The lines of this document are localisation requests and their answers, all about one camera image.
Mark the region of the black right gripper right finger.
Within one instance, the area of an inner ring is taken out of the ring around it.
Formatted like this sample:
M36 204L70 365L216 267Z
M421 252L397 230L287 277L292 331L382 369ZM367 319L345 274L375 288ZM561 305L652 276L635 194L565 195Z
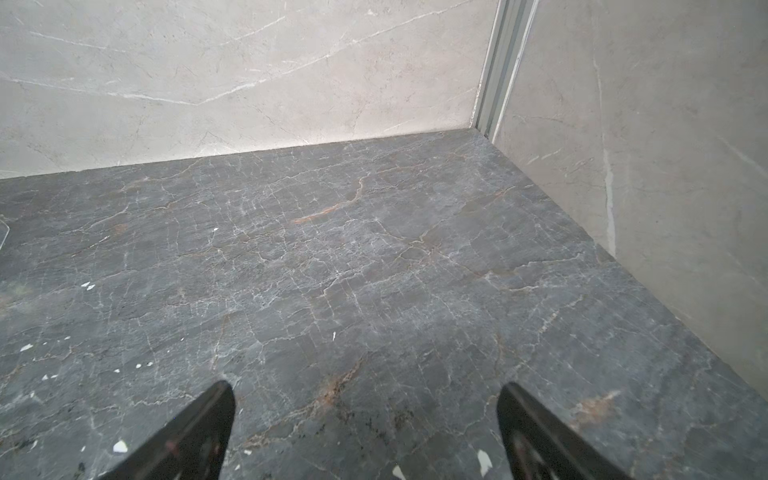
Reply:
M502 386L496 414L515 479L629 477L515 382Z

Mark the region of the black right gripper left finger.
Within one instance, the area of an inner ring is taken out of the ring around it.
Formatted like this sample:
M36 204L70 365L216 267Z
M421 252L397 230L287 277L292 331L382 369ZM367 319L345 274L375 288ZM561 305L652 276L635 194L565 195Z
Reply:
M231 384L219 380L104 479L217 479L236 414Z

